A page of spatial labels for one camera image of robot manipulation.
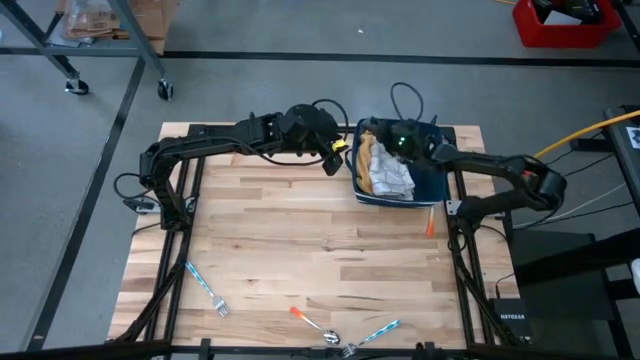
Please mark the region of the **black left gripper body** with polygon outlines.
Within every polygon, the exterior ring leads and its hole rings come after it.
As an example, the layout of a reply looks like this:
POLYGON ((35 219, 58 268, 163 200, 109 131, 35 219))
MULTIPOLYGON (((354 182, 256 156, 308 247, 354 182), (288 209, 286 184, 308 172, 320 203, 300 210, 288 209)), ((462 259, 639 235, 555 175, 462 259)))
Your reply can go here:
POLYGON ((291 107, 280 119, 283 148, 299 154, 328 156, 346 149, 339 126, 326 110, 309 104, 291 107))

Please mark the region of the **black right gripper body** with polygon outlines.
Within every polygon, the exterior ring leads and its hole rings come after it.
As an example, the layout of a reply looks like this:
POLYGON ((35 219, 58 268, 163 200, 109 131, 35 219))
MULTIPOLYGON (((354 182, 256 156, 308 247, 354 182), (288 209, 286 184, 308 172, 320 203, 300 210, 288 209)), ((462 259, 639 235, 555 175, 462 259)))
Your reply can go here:
POLYGON ((406 162, 424 162, 443 143, 438 126, 416 120, 380 119, 374 135, 386 151, 406 162))

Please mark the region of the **mustard yellow towel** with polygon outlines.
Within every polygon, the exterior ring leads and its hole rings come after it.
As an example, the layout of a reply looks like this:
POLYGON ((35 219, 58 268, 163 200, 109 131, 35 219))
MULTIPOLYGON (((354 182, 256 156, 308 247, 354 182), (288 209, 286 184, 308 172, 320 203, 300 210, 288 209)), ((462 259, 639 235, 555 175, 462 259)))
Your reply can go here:
POLYGON ((373 182, 370 176, 370 165, 373 158, 371 146, 377 142, 377 139, 370 130, 361 133, 359 139, 360 145, 356 160, 357 184, 364 193, 373 195, 373 182))

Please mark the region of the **white checked towel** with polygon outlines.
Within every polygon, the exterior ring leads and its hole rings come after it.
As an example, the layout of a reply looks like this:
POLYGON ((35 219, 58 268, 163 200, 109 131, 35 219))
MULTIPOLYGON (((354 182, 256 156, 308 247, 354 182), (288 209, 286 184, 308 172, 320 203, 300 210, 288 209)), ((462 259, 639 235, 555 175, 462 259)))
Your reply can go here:
POLYGON ((375 142, 370 147, 372 158, 369 176, 373 194, 404 201, 414 200, 415 184, 406 164, 400 162, 375 142))

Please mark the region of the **blue fabric basket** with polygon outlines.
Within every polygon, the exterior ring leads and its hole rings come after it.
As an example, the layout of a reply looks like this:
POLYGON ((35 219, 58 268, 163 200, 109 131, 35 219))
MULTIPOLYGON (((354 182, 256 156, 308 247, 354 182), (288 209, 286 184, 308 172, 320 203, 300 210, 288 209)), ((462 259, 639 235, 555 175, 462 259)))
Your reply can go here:
POLYGON ((382 118, 371 117, 358 121, 354 131, 353 148, 349 150, 345 156, 347 167, 351 171, 353 193, 357 201, 367 205, 383 207, 421 208, 430 207, 444 200, 446 192, 446 175, 444 172, 439 171, 424 162, 406 162, 395 156, 393 157, 407 165, 410 175, 414 181, 415 189, 413 201, 378 197, 374 194, 369 195, 360 189, 357 184, 356 169, 357 153, 360 145, 359 136, 366 130, 370 130, 374 134, 373 130, 380 119, 382 118))

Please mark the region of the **black power strip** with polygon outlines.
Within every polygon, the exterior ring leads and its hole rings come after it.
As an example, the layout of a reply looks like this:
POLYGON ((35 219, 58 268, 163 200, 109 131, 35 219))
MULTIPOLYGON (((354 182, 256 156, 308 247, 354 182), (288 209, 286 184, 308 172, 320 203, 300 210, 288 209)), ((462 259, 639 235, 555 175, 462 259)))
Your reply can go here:
POLYGON ((609 153, 610 147, 606 139, 576 138, 569 142, 570 148, 577 152, 609 153))

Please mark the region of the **cardboard box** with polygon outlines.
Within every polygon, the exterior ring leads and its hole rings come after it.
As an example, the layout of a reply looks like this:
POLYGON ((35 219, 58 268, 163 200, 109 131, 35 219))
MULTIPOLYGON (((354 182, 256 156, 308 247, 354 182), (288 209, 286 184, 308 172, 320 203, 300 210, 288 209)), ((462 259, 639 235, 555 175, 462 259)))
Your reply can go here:
MULTIPOLYGON (((127 0, 134 18, 158 54, 164 52, 165 38, 181 0, 127 0)), ((65 0, 57 0, 56 14, 61 16, 49 36, 48 43, 67 47, 91 45, 96 40, 128 40, 129 34, 120 21, 120 29, 111 37, 68 38, 65 30, 65 0)))

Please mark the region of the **red plastic crate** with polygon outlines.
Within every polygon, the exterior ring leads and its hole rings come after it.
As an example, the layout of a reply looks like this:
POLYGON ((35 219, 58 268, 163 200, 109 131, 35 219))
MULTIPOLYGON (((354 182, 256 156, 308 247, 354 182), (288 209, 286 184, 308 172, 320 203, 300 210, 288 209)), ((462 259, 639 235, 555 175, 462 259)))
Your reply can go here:
POLYGON ((592 49, 600 46, 621 26, 610 0, 595 0, 602 13, 596 24, 545 25, 535 11, 533 0, 518 0, 512 16, 521 43, 529 48, 592 49))

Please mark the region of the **grey metal wheeled cart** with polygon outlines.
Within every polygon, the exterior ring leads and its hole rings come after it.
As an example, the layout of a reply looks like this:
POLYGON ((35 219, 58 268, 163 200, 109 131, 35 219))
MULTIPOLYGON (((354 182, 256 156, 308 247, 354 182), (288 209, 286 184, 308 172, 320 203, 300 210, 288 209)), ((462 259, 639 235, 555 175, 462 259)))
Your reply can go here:
POLYGON ((119 20, 125 25, 129 34, 128 40, 96 40, 91 45, 67 47, 48 43, 54 26, 61 19, 54 11, 54 17, 47 28, 40 27, 35 20, 18 3, 18 0, 0 0, 0 15, 4 16, 31 44, 29 48, 11 48, 0 46, 0 55, 4 54, 35 54, 45 57, 65 77, 65 91, 83 96, 90 88, 81 79, 80 72, 74 68, 69 60, 71 56, 84 57, 134 57, 142 59, 145 64, 153 67, 159 76, 157 93, 162 100, 169 101, 173 97, 174 88, 168 80, 166 70, 160 61, 162 54, 158 54, 149 39, 134 18, 127 0, 108 0, 119 20))

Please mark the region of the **black side table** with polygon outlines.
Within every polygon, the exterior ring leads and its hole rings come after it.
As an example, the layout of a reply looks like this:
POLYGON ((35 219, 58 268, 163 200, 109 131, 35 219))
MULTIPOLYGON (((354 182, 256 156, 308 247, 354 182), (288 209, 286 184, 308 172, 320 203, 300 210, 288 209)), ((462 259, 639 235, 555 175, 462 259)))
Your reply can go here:
POLYGON ((640 339, 627 333, 619 303, 640 300, 627 277, 608 270, 640 260, 640 229, 598 240, 590 233, 516 230, 510 243, 532 345, 565 357, 640 360, 640 339))

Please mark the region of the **black electronic device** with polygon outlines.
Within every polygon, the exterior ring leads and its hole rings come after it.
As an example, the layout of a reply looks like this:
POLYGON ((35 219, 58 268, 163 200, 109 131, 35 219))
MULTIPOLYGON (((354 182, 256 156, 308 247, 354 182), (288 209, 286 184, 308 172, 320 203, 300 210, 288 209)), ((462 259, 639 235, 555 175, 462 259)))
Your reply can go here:
POLYGON ((531 0, 531 5, 544 25, 593 25, 603 17, 595 0, 531 0))

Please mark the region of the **black stand with marker tag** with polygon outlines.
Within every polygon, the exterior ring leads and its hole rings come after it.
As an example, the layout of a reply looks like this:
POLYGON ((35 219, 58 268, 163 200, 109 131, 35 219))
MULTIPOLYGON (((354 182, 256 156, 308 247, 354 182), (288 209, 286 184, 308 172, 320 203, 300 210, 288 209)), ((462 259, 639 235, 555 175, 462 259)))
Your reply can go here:
POLYGON ((609 125, 606 137, 635 206, 640 210, 640 115, 609 125))

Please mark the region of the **plastic wrapped cardboard pack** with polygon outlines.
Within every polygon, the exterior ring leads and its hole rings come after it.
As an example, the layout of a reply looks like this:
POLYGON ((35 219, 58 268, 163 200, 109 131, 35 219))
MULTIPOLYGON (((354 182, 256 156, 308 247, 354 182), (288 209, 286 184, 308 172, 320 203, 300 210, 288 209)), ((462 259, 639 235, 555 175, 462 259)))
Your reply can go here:
POLYGON ((108 0, 65 0, 64 14, 68 38, 111 37, 120 29, 108 0))

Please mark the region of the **black metal rig frame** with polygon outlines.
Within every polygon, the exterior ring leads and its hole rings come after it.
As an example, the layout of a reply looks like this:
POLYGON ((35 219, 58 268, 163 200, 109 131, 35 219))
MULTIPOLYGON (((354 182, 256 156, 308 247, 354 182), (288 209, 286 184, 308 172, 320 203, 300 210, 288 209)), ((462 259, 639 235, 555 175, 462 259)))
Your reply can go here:
POLYGON ((489 324, 474 293, 518 294, 501 223, 487 219, 474 239, 451 239, 442 205, 434 235, 430 208, 365 205, 347 169, 327 176, 309 157, 225 154, 191 160, 171 183, 195 204, 190 232, 168 233, 151 213, 138 217, 110 338, 125 334, 179 256, 230 309, 221 317, 189 271, 167 291, 143 340, 193 351, 331 356, 319 331, 289 311, 357 343, 388 323, 400 326, 362 346, 362 355, 406 351, 427 341, 462 350, 483 342, 489 324))

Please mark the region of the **black Netgear switch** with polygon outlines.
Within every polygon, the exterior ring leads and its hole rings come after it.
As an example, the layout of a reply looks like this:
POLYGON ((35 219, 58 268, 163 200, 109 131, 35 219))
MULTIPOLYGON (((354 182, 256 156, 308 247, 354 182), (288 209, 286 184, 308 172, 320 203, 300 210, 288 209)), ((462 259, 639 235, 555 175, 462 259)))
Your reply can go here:
POLYGON ((490 303, 509 330, 529 344, 532 330, 525 301, 519 298, 493 298, 490 303))

